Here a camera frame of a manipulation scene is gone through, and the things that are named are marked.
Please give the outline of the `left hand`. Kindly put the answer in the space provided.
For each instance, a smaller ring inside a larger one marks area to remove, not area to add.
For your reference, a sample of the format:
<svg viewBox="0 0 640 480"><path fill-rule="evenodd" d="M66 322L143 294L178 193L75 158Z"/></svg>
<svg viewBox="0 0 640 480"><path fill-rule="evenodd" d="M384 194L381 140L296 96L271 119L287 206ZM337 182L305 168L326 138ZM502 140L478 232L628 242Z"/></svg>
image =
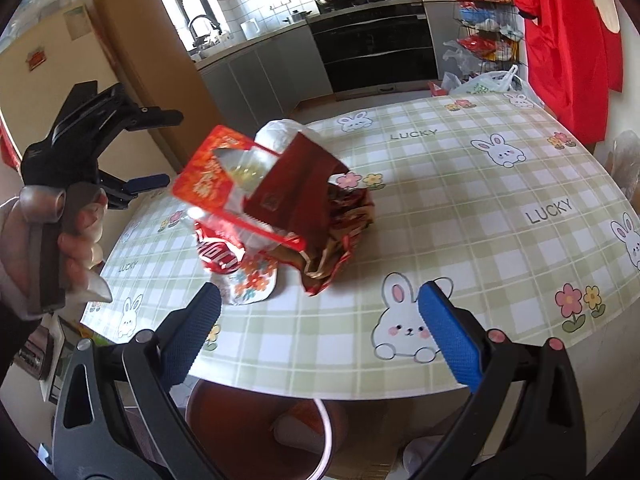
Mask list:
<svg viewBox="0 0 640 480"><path fill-rule="evenodd" d="M93 272L102 261L99 240L107 197L104 192L78 212L75 234L62 233L58 249L64 256L64 273L70 281L67 303L110 301L107 284ZM1 303L20 320L38 320L27 311L29 295L28 231L22 205L17 197L1 206Z"/></svg>

